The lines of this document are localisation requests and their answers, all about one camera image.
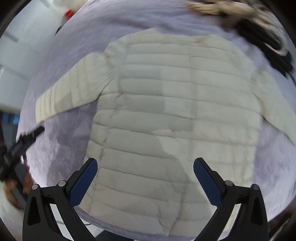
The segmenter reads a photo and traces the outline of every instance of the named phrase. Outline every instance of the white wall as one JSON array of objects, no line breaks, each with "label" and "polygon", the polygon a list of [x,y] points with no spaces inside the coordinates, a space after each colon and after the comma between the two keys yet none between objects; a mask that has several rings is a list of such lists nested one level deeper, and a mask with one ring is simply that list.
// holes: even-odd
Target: white wall
[{"label": "white wall", "polygon": [[60,26],[52,0],[32,0],[0,38],[0,110],[20,112],[29,81]]}]

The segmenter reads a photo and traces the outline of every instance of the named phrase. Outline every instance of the bed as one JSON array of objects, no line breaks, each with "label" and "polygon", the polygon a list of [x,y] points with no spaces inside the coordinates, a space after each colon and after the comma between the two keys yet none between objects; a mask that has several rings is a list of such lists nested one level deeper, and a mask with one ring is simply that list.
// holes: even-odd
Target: bed
[{"label": "bed", "polygon": [[[108,43],[127,34],[156,28],[162,33],[183,35],[216,34],[233,42],[261,70],[277,82],[283,96],[296,113],[296,87],[271,68],[263,53],[234,30],[224,32],[213,16],[197,16],[183,5],[183,0],[90,0],[57,33],[51,47],[33,76],[21,111],[18,135],[34,129],[35,103],[80,59],[91,52],[102,52]],[[83,164],[91,133],[96,102],[60,113],[42,123],[46,132],[27,152],[28,165],[41,187],[66,180]],[[253,182],[265,200],[268,220],[281,213],[296,194],[296,147],[290,140],[262,119]],[[119,235],[138,240],[152,240],[102,223],[81,210],[86,221]]]}]

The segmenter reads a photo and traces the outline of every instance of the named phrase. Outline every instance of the lavender blanket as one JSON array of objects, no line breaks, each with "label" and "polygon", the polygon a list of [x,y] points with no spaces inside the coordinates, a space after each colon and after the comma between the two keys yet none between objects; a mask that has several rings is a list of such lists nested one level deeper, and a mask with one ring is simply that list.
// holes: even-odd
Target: lavender blanket
[{"label": "lavender blanket", "polygon": [[[216,34],[232,41],[255,65],[266,70],[296,111],[296,88],[272,69],[262,52],[235,31],[224,32],[213,16],[198,16],[188,11],[184,0],[91,0],[56,35],[38,72],[30,82],[21,112],[18,134],[36,127],[35,102],[62,75],[88,53],[104,51],[108,43],[127,34],[148,28],[163,33]],[[61,113],[42,123],[45,134],[27,152],[34,180],[41,186],[56,185],[82,166],[91,132],[96,102]],[[253,181],[262,190],[268,219],[274,218],[296,193],[296,147],[281,132],[262,120]],[[107,230],[138,240],[159,240],[159,236],[121,230],[100,222],[78,210],[87,221]],[[181,240],[180,237],[161,240]]]}]

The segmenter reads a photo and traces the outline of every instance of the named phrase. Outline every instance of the gray fabric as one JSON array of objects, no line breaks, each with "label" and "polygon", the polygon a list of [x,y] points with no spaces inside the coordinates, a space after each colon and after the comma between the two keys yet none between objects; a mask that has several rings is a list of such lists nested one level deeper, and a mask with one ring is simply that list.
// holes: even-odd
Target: gray fabric
[{"label": "gray fabric", "polygon": [[[18,135],[36,127],[35,102],[63,74],[88,53],[103,51],[109,42],[127,34],[157,28],[163,33],[216,34],[232,41],[255,65],[266,70],[278,83],[283,95],[296,112],[293,82],[272,69],[263,53],[235,31],[224,32],[217,17],[197,16],[183,5],[183,0],[105,0],[89,1],[59,31],[38,72],[30,82],[21,112]],[[66,180],[83,162],[91,132],[96,102],[61,113],[46,120],[45,134],[27,152],[34,180],[41,186]],[[296,148],[288,138],[265,120],[257,146],[253,181],[262,190],[268,219],[279,214],[296,193]],[[83,219],[138,240],[187,240],[164,238],[121,230],[100,222],[78,210]]]}]

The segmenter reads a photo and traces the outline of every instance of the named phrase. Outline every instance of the pile of clothes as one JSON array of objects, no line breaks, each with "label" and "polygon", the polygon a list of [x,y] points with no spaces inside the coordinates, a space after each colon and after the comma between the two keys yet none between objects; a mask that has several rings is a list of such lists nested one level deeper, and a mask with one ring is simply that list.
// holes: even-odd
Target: pile of clothes
[{"label": "pile of clothes", "polygon": [[285,30],[265,6],[253,4],[250,0],[204,0],[185,4],[195,13],[221,16],[224,30],[235,28],[247,41],[262,50],[273,68],[294,79]]}]

